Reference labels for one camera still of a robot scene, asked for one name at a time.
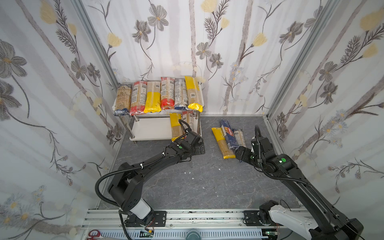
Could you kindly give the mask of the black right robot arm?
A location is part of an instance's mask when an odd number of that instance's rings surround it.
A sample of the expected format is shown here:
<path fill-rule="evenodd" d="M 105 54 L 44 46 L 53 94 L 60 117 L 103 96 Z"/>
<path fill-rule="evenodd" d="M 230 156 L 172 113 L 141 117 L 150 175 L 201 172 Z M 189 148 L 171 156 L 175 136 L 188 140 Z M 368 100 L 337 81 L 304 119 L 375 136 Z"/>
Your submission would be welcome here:
<path fill-rule="evenodd" d="M 245 162 L 266 177 L 283 183 L 304 205 L 313 221 L 286 210 L 276 201 L 268 201 L 259 207 L 260 224 L 278 224 L 307 240 L 358 240 L 364 226 L 335 208 L 304 176 L 298 165 L 286 154 L 277 155 L 267 137 L 255 126 L 252 148 L 240 146 L 236 158 Z"/>

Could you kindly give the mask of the small red-end spaghetti pack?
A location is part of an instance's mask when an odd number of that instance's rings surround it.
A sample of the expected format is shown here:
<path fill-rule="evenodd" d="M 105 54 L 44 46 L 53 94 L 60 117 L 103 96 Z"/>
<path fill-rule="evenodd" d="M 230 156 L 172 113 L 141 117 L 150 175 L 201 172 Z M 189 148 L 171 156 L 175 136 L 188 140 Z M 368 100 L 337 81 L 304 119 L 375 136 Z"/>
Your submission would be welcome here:
<path fill-rule="evenodd" d="M 194 112 L 193 111 L 183 111 L 182 112 L 182 120 L 190 126 L 192 131 L 195 131 Z"/>

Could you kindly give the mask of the blue clear label spaghetti pack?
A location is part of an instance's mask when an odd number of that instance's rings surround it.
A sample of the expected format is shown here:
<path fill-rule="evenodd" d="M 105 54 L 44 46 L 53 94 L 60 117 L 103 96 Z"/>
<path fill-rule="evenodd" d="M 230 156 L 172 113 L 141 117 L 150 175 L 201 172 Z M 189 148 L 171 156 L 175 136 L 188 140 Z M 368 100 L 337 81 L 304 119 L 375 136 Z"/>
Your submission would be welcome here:
<path fill-rule="evenodd" d="M 188 94 L 184 79 L 175 80 L 175 110 L 185 110 L 188 107 Z"/>

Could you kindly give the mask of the yellow-top spaghetti pack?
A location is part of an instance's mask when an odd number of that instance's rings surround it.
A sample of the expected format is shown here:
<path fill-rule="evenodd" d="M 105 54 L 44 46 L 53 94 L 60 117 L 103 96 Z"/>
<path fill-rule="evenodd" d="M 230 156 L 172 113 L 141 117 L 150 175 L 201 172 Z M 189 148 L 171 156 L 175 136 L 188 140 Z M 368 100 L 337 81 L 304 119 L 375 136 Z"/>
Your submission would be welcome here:
<path fill-rule="evenodd" d="M 198 81 L 193 77 L 185 76 L 185 82 L 188 95 L 188 109 L 202 113 L 203 101 Z"/>

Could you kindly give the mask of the yellow-end spaghetti pack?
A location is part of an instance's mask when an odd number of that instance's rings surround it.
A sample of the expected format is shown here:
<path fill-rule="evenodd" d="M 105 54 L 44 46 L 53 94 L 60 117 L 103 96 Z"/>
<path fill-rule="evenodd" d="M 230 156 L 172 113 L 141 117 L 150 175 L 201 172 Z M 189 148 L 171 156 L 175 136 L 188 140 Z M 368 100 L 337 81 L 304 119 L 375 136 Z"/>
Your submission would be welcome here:
<path fill-rule="evenodd" d="M 158 113 L 161 110 L 161 82 L 147 82 L 147 99 L 144 113 Z"/>

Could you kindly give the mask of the yellow pastatime pack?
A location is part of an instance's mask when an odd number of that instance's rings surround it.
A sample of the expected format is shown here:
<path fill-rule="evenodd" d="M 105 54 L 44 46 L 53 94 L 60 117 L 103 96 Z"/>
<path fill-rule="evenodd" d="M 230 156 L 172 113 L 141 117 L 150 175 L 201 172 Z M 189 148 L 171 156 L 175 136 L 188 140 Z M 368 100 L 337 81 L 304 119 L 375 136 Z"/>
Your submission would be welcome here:
<path fill-rule="evenodd" d="M 182 119 L 182 115 L 178 113 L 170 114 L 171 130 L 172 130 L 172 141 L 174 142 L 177 138 L 184 134 L 183 128 L 179 123 Z"/>
<path fill-rule="evenodd" d="M 233 153 L 233 151 L 229 149 L 222 129 L 221 128 L 212 128 L 212 132 L 215 136 L 215 139 L 218 143 L 220 151 L 223 155 L 223 159 L 235 159 L 236 156 Z"/>

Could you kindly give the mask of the dark blue-top spaghetti pack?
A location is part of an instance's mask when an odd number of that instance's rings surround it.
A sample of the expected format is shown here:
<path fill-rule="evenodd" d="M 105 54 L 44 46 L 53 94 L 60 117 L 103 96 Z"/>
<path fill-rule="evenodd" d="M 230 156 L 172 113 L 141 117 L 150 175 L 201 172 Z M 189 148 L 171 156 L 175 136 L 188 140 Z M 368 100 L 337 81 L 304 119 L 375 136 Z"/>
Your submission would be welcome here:
<path fill-rule="evenodd" d="M 125 116 L 130 113 L 132 84 L 121 84 L 117 90 L 115 116 Z"/>

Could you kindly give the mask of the yellow Pastatime pack front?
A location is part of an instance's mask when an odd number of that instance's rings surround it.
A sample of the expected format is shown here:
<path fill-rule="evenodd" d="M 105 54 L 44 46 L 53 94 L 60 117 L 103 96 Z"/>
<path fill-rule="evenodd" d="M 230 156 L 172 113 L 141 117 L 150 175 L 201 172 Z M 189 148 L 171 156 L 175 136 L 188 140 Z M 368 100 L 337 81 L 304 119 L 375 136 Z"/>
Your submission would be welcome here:
<path fill-rule="evenodd" d="M 184 134 L 183 128 L 179 123 L 182 119 L 182 115 L 178 113 L 170 114 L 171 130 L 172 130 L 172 141 L 174 142 L 177 138 Z"/>

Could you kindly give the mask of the blue Barilla spaghetti pack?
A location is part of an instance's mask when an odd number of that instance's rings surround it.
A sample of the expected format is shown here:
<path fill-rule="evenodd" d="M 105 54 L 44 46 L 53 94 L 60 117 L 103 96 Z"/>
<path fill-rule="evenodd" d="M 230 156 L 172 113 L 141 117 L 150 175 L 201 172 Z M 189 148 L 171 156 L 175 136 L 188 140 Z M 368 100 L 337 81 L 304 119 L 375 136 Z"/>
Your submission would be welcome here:
<path fill-rule="evenodd" d="M 231 128 L 229 121 L 226 119 L 221 119 L 220 124 L 223 131 L 223 135 L 227 142 L 228 148 L 234 151 L 237 150 L 239 148 L 239 144 L 236 140 L 236 137 L 234 135 L 234 132 Z"/>

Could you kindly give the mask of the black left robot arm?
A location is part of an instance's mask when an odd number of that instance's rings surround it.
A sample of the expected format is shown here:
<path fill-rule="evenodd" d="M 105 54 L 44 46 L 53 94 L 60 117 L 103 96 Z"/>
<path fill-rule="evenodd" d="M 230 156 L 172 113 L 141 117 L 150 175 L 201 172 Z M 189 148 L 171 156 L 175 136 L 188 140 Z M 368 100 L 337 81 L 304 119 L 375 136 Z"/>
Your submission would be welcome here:
<path fill-rule="evenodd" d="M 173 165 L 188 162 L 192 156 L 205 154 L 204 140 L 190 125 L 179 120 L 184 133 L 152 158 L 129 165 L 100 177 L 95 183 L 96 195 L 104 202 L 120 208 L 119 214 L 133 214 L 140 225 L 148 226 L 155 219 L 154 210 L 142 198 L 147 180 Z"/>

